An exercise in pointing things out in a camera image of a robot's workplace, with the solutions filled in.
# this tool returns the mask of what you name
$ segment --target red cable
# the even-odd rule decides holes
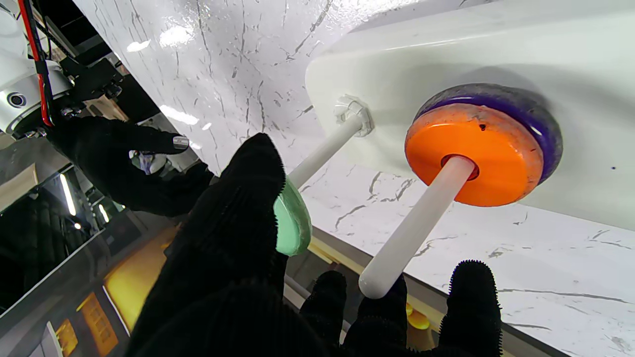
[[[22,21],[24,21],[24,28],[26,29],[27,37],[29,38],[31,52],[33,52],[33,59],[35,61],[40,61],[39,52],[37,51],[37,48],[36,48],[36,40],[35,40],[35,37],[33,36],[33,32],[31,31],[29,17],[27,16],[27,9],[26,9],[26,5],[24,5],[24,0],[18,0],[18,4],[20,5],[20,12],[22,13]],[[51,119],[48,116],[46,96],[44,95],[44,78],[42,77],[41,74],[38,74],[37,79],[39,81],[40,99],[42,101],[42,120],[44,121],[44,124],[46,124],[47,126],[53,126],[53,123],[51,123]]]

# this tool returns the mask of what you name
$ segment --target white marble surface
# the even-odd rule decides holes
[[[214,171],[264,131],[290,171],[323,139],[311,58],[369,18],[485,0],[75,0]],[[370,254],[425,190],[336,156],[301,188],[313,223]],[[572,356],[635,356],[635,232],[522,205],[455,203],[407,267],[442,290],[456,263],[496,276],[505,322]]]

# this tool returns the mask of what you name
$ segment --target white bracket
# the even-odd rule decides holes
[[[359,118],[361,120],[361,129],[354,134],[358,138],[365,137],[373,131],[373,121],[368,114],[368,108],[358,98],[348,94],[342,95],[335,102],[333,113],[336,123],[340,125],[352,118]]]

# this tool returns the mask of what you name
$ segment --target white cylinder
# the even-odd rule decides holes
[[[417,204],[359,276],[359,289],[364,296],[379,299],[388,293],[473,170],[474,163],[462,156],[454,156],[448,160]]]
[[[291,181],[295,187],[300,188],[300,186],[304,185],[311,176],[315,175],[361,127],[362,120],[359,116],[349,116],[346,121],[337,128],[335,133],[329,136],[308,158],[304,159],[304,161],[289,174],[289,181]]]

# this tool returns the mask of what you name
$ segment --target green object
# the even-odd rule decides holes
[[[276,250],[290,257],[304,253],[311,242],[313,226],[302,196],[288,177],[274,203],[274,212],[278,222]]]

